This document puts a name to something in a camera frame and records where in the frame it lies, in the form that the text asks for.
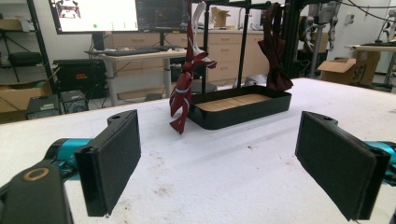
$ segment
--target computer tower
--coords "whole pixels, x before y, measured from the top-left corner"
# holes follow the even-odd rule
[[[100,59],[55,60],[58,92],[82,91],[87,100],[106,97],[106,67]]]
[[[61,92],[61,102],[65,114],[88,111],[88,102],[81,91]]]
[[[26,109],[26,119],[42,119],[60,114],[58,95],[32,97]]]

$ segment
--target desk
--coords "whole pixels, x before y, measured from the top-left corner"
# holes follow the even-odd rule
[[[384,84],[385,85],[391,85],[390,78],[392,76],[392,71],[393,71],[393,65],[395,64],[396,60],[396,47],[381,47],[381,46],[362,46],[362,45],[348,45],[346,46],[349,49],[355,49],[355,50],[366,50],[366,51],[388,51],[388,52],[393,52],[392,53],[392,58],[390,59],[389,62],[389,67],[387,74],[385,76]]]
[[[171,85],[171,69],[170,59],[185,57],[186,51],[162,51],[150,54],[138,54],[122,57],[111,57],[103,55],[101,58],[106,65],[107,84],[110,93],[111,105],[118,105],[119,100],[117,93],[124,91],[141,90],[143,88],[153,86],[156,84],[165,85],[165,96],[169,97],[172,91]],[[149,74],[150,77],[140,77],[141,81],[133,77],[116,77],[114,63],[116,62],[141,62],[154,59],[163,59],[163,73],[162,74]]]
[[[137,109],[142,158],[112,216],[87,217],[80,183],[65,183],[76,223],[350,223],[294,156],[301,113],[337,119],[363,141],[394,142],[396,95],[293,83],[289,111],[216,131],[187,119],[178,134],[166,99],[0,125],[0,186],[42,160],[55,140],[93,138],[108,117]],[[383,185],[371,220],[360,223],[389,223],[395,199],[396,188]]]

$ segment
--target monitor screen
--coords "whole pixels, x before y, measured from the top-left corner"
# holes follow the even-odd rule
[[[135,0],[49,0],[56,32],[138,31]]]
[[[186,0],[135,0],[139,31],[186,32]]]

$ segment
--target tripod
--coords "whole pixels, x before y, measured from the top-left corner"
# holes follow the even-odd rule
[[[8,41],[14,43],[15,45],[17,45],[18,47],[20,47],[20,48],[22,48],[22,49],[24,49],[24,50],[30,52],[29,49],[25,48],[24,46],[22,46],[21,44],[19,44],[19,43],[16,42],[15,40],[9,38],[9,37],[6,35],[6,31],[5,31],[5,30],[2,30],[2,29],[0,29],[0,40],[1,40],[1,39],[4,40],[4,44],[6,45],[6,49],[7,49],[8,55],[10,54],[9,46],[8,46]],[[18,78],[18,73],[17,73],[17,70],[16,70],[15,66],[12,66],[12,69],[14,70],[14,74],[15,74],[15,77],[17,78],[17,81],[20,82],[20,79]]]

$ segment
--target black monitor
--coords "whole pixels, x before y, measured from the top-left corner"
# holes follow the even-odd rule
[[[187,0],[135,0],[139,31],[185,33]]]
[[[58,35],[138,31],[135,0],[49,0]]]

